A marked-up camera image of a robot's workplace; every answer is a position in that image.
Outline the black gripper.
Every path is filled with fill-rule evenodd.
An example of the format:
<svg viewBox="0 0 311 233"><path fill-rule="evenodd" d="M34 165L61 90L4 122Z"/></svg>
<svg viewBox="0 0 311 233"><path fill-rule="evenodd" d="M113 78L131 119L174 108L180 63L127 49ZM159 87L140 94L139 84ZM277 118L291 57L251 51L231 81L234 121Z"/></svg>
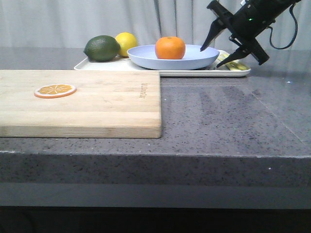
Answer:
<svg viewBox="0 0 311 233"><path fill-rule="evenodd" d="M267 28L272 31L273 28L270 25L275 23L275 19L281 13L289 9L294 20L294 35L290 43L280 49L289 48L294 43L298 32L298 22L293 13L297 3L297 0L245 0L241 9L233 14L218 1L213 0L207 5L207 9L215 14L216 19L211 23L200 51L204 51L223 30L228 29L231 32L229 40L238 45L238 48L222 62L217 60L216 67L219 68L234 60L240 61L250 54L258 61L259 65L262 65L269 59L269 56L256 37ZM219 55L228 53L224 50L218 51Z"/></svg>

